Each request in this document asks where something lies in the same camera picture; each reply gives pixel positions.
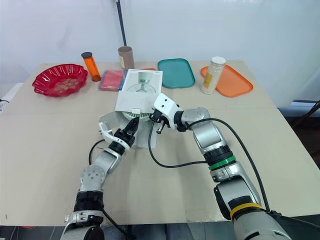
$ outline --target red decorative bowl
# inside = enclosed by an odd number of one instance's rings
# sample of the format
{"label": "red decorative bowl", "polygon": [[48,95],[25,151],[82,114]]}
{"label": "red decorative bowl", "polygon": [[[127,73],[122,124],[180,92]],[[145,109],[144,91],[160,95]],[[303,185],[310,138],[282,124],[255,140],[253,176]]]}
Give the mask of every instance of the red decorative bowl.
{"label": "red decorative bowl", "polygon": [[48,97],[73,94],[86,83],[88,72],[83,66],[61,64],[48,68],[36,76],[32,86],[34,92]]}

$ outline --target table surface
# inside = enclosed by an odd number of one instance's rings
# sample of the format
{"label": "table surface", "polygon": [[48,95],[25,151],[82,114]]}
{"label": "table surface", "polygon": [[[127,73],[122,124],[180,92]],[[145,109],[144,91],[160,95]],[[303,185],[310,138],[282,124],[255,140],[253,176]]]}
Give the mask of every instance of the table surface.
{"label": "table surface", "polygon": [[[207,61],[190,62],[193,87],[163,87],[162,92],[182,109],[207,108],[235,129],[255,161],[272,210],[286,216],[320,214],[320,171],[244,62],[228,64],[254,85],[252,92],[234,98],[202,94],[200,69]],[[0,116],[1,225],[64,225],[89,150],[101,139],[99,116],[112,112],[116,104],[116,92],[99,91],[99,83],[89,79],[67,97],[35,94],[36,75],[54,65],[40,65]],[[97,65],[101,73],[121,67],[116,62]],[[136,68],[156,67],[156,62],[136,63]],[[217,125],[260,193],[241,146],[226,127]],[[203,160],[191,132],[169,129],[157,137],[154,154],[168,165]],[[132,148],[107,177],[104,203],[121,225],[223,221],[214,186],[205,164],[161,168],[147,149]]]}

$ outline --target metal pole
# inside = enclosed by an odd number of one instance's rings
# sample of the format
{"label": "metal pole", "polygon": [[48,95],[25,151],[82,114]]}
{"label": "metal pole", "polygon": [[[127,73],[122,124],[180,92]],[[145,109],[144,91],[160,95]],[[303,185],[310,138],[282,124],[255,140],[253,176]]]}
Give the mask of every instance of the metal pole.
{"label": "metal pole", "polygon": [[116,8],[118,9],[118,15],[119,15],[119,22],[120,22],[120,27],[121,27],[123,45],[127,46],[127,40],[126,40],[126,34],[125,34],[125,28],[124,28],[124,21],[122,20],[122,12],[121,12],[120,0],[115,0],[115,2],[116,2]]}

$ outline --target clear plastic jar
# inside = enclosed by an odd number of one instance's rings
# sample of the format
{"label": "clear plastic jar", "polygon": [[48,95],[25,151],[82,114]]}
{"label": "clear plastic jar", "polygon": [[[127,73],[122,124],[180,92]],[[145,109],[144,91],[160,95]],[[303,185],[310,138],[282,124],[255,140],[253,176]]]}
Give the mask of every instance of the clear plastic jar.
{"label": "clear plastic jar", "polygon": [[201,88],[204,94],[212,94],[215,91],[226,62],[226,59],[221,56],[211,58],[210,66]]}

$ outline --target red package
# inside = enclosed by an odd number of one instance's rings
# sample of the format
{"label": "red package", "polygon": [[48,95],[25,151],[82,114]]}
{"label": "red package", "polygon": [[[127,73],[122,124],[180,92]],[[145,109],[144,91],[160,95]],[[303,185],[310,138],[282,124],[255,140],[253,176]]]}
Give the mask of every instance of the red package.
{"label": "red package", "polygon": [[102,75],[99,89],[102,91],[118,92],[123,77],[123,70],[107,70]]}

